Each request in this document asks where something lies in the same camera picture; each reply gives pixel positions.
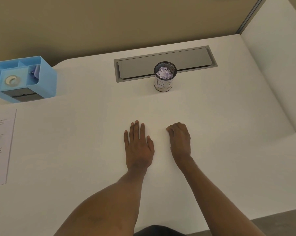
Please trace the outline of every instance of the forearm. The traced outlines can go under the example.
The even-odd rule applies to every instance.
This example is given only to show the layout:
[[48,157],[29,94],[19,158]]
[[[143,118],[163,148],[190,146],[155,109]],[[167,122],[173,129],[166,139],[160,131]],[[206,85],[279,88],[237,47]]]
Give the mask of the forearm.
[[191,157],[178,164],[214,236],[264,234],[205,176]]
[[118,182],[83,201],[55,236],[131,236],[146,169],[131,169]]

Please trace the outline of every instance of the mesh pencil cup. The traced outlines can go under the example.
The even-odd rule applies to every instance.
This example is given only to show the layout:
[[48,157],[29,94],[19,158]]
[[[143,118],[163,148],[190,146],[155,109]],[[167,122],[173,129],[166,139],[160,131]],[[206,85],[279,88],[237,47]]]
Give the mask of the mesh pencil cup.
[[[157,72],[159,72],[159,69],[161,67],[167,67],[167,69],[169,71],[171,71],[171,74],[173,75],[173,77],[171,77],[169,79],[163,79],[163,78],[159,77],[157,75]],[[175,78],[176,73],[177,73],[177,69],[174,64],[167,62],[167,61],[158,63],[154,68],[154,74],[155,74],[154,87],[155,87],[155,89],[160,92],[169,91],[172,88],[173,79]]]

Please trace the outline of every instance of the white desk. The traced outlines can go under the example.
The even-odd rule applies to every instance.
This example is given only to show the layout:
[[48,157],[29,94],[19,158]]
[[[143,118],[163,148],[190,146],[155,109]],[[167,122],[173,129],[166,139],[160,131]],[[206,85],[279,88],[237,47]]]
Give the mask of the white desk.
[[[116,83],[113,59],[205,45],[218,67],[177,74],[167,93],[153,78]],[[136,230],[207,229],[170,155],[165,128],[178,121],[189,128],[197,164],[249,218],[296,209],[296,134],[239,35],[70,59],[55,69],[56,97],[0,106],[17,108],[0,235],[53,235],[79,203],[116,182],[126,172],[123,131],[137,119],[155,156]]]

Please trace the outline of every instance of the blue desk organizer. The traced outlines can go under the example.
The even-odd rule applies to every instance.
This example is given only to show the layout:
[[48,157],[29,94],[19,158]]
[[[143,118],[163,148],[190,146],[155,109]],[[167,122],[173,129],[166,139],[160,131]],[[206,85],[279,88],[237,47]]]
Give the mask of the blue desk organizer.
[[57,73],[41,56],[0,61],[0,98],[20,103],[56,95]]

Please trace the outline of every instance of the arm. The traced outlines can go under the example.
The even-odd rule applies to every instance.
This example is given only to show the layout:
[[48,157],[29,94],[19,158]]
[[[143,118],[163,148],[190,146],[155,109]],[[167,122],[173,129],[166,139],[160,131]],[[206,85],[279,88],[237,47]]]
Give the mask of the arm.
[[154,155],[153,141],[138,121],[124,132],[128,172],[116,183],[83,201],[54,236],[132,236],[137,221],[141,188]]
[[198,168],[190,156],[190,135],[185,124],[166,129],[173,158],[191,187],[214,236],[265,236]]

